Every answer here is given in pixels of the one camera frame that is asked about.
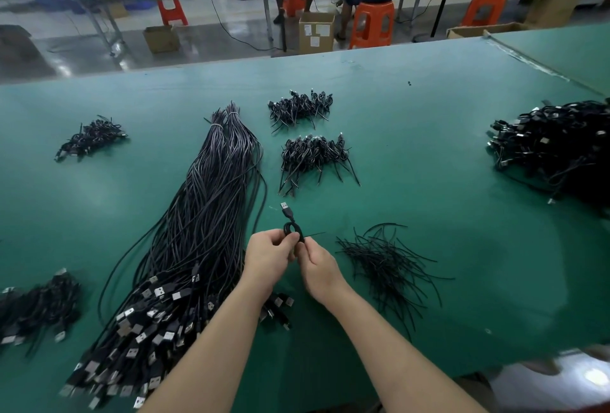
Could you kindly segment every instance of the pile of black twist ties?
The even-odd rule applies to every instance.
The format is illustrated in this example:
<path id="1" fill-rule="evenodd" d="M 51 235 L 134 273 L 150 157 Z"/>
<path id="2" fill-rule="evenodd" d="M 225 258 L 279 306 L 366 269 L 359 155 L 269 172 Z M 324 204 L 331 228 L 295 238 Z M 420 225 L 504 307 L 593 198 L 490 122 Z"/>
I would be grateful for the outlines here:
<path id="1" fill-rule="evenodd" d="M 212 115 L 209 132 L 186 180 L 159 221 L 121 257 L 98 301 L 103 332 L 80 359 L 60 394 L 87 389 L 98 408 L 113 396 L 136 395 L 134 408 L 159 386 L 233 290 L 241 276 L 248 218 L 260 182 L 263 150 L 232 102 Z M 133 276 L 132 291 L 106 320 L 103 298 L 119 264 L 141 241 L 152 243 Z M 272 294 L 261 316 L 289 329 Z"/>
<path id="2" fill-rule="evenodd" d="M 56 342 L 64 340 L 80 318 L 80 296 L 80 284 L 66 269 L 27 292 L 4 288 L 0 294 L 0 345 L 29 342 L 26 353 L 29 356 L 35 353 L 49 328 Z"/>
<path id="3" fill-rule="evenodd" d="M 279 131 L 283 126 L 295 126 L 299 119 L 309 120 L 315 129 L 314 118 L 320 116 L 326 119 L 331 105 L 331 93 L 328 95 L 324 91 L 316 93 L 312 89 L 311 97 L 308 97 L 305 93 L 299 95 L 291 90 L 290 98 L 282 97 L 278 102 L 269 102 L 269 117 L 274 121 L 273 126 L 278 126 L 273 132 Z"/>
<path id="4" fill-rule="evenodd" d="M 488 142 L 495 167 L 506 171 L 519 166 L 530 184 L 519 183 L 550 194 L 549 204 L 561 194 L 573 194 L 597 206 L 610 202 L 610 102 L 588 100 L 542 108 L 519 115 L 513 123 L 498 120 L 498 131 Z"/>
<path id="5" fill-rule="evenodd" d="M 409 318 L 413 330 L 416 329 L 413 313 L 423 318 L 420 309 L 426 309 L 424 299 L 428 295 L 422 286 L 431 285 L 442 307 L 438 288 L 433 279 L 453 279 L 434 276 L 425 271 L 426 263 L 432 259 L 410 250 L 398 238 L 399 228 L 407 228 L 397 223 L 373 225 L 364 234 L 354 230 L 354 240 L 337 238 L 341 247 L 354 266 L 354 278 L 364 276 L 370 282 L 370 294 L 377 302 L 380 313 L 391 310 L 402 322 L 408 338 L 411 334 L 407 325 Z"/>
<path id="6" fill-rule="evenodd" d="M 70 140 L 63 144 L 55 155 L 57 161 L 61 161 L 67 155 L 85 156 L 90 155 L 98 148 L 106 147 L 117 140 L 123 140 L 128 135 L 121 131 L 121 126 L 114 124 L 112 118 L 104 118 L 91 121 L 88 126 L 80 125 L 78 134 L 74 134 Z"/>
<path id="7" fill-rule="evenodd" d="M 284 186 L 288 184 L 288 189 L 284 196 L 288 194 L 294 195 L 295 189 L 299 187 L 299 178 L 302 174 L 310 171 L 319 172 L 319 184 L 322 180 L 323 166 L 331 163 L 341 182 L 343 182 L 343 179 L 337 164 L 351 173 L 356 183 L 360 185 L 354 167 L 349 160 L 349 148 L 345 148 L 343 134 L 339 134 L 336 143 L 334 140 L 326 140 L 324 137 L 312 137 L 311 135 L 304 139 L 299 137 L 296 140 L 287 140 L 286 146 L 282 149 L 282 177 L 280 178 L 278 193 L 281 194 Z"/>

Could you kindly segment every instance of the left hand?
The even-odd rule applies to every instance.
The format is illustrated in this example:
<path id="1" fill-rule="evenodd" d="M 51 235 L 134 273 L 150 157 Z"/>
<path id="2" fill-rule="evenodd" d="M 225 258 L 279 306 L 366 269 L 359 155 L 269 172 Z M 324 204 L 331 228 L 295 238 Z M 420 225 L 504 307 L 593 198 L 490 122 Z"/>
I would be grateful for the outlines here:
<path id="1" fill-rule="evenodd" d="M 256 286 L 265 298 L 282 278 L 288 263 L 294 261 L 293 249 L 299 242 L 299 233 L 284 235 L 281 229 L 255 233 L 248 241 L 241 280 Z"/>

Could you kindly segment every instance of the green table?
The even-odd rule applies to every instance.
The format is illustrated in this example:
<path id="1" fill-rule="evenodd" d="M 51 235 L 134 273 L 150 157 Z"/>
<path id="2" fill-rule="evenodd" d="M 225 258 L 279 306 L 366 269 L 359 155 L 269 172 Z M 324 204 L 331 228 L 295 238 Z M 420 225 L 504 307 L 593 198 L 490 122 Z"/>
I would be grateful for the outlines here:
<path id="1" fill-rule="evenodd" d="M 492 38 L 594 92 L 610 96 L 610 23 L 504 32 Z"/>
<path id="2" fill-rule="evenodd" d="M 329 121 L 272 136 L 267 102 L 311 87 L 333 93 Z M 30 361 L 26 347 L 3 350 L 2 410 L 85 411 L 88 398 L 57 392 L 100 331 L 101 285 L 172 199 L 209 129 L 204 118 L 230 100 L 265 149 L 270 193 L 261 229 L 285 222 L 276 187 L 286 139 L 343 132 L 362 187 L 328 171 L 320 186 L 315 177 L 302 183 L 290 207 L 306 234 L 326 232 L 317 239 L 331 251 L 335 237 L 352 236 L 354 227 L 409 225 L 401 238 L 438 260 L 430 272 L 456 277 L 438 283 L 444 307 L 431 299 L 413 338 L 447 374 L 606 337 L 610 237 L 599 219 L 575 200 L 547 205 L 494 171 L 485 151 L 494 119 L 513 119 L 543 99 L 600 98 L 482 39 L 1 87 L 0 286 L 32 286 L 67 267 L 88 290 L 84 316 L 64 342 L 48 335 Z M 131 141 L 56 163 L 58 146 L 98 113 L 122 124 Z M 337 258 L 351 281 L 350 262 Z M 134 263 L 121 271 L 116 302 Z M 367 294 L 366 282 L 354 285 Z M 294 328 L 259 329 L 235 410 L 297 413 L 373 395 L 348 338 L 307 296 L 296 266 L 278 289 L 296 300 Z M 108 408 L 126 412 L 132 402 L 116 399 Z"/>

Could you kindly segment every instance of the hand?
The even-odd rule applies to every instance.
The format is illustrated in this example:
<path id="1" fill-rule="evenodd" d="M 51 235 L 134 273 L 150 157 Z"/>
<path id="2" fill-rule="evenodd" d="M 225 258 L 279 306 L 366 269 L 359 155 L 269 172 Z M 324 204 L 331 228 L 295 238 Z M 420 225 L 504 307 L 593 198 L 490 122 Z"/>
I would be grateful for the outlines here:
<path id="1" fill-rule="evenodd" d="M 305 238 L 305 244 L 296 245 L 295 254 L 301 266 L 305 288 L 324 307 L 328 308 L 341 291 L 351 289 L 341 274 L 336 259 L 311 237 Z"/>
<path id="2" fill-rule="evenodd" d="M 299 241 L 298 233 L 288 236 L 280 229 L 255 233 L 248 241 L 241 280 L 244 280 L 269 297 L 275 285 L 294 261 L 292 252 Z"/>

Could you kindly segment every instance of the red object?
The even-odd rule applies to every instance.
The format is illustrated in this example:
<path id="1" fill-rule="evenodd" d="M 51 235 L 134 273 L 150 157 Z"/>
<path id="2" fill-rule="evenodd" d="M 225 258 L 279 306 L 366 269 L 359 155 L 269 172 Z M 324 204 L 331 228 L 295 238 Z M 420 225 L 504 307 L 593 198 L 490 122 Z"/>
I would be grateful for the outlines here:
<path id="1" fill-rule="evenodd" d="M 296 15 L 297 10 L 305 9 L 305 0 L 284 0 L 284 11 L 289 17 Z"/>
<path id="2" fill-rule="evenodd" d="M 506 0 L 472 0 L 468 6 L 468 9 L 466 10 L 466 15 L 462 19 L 461 26 L 485 26 L 487 24 L 498 24 L 499 17 L 502 14 L 502 10 L 504 10 L 505 4 Z M 489 16 L 482 20 L 476 20 L 475 17 L 477 16 L 479 9 L 488 5 L 492 6 Z"/>
<path id="3" fill-rule="evenodd" d="M 366 17 L 364 29 L 358 31 L 360 17 Z M 389 18 L 386 31 L 382 31 L 384 17 Z M 351 30 L 349 48 L 380 47 L 392 43 L 392 28 L 394 27 L 394 2 L 384 4 L 360 4 L 354 15 L 354 28 Z"/>
<path id="4" fill-rule="evenodd" d="M 172 0 L 172 1 L 174 1 L 174 8 L 172 8 L 172 9 L 165 7 L 163 4 L 163 1 L 164 0 L 157 0 L 157 5 L 159 6 L 159 12 L 161 13 L 161 20 L 163 20 L 163 24 L 165 26 L 169 26 L 170 22 L 173 22 L 175 20 L 180 20 L 180 21 L 182 21 L 182 24 L 184 26 L 188 26 L 187 17 L 184 15 L 184 12 L 182 11 L 182 6 L 180 5 L 180 1 Z"/>

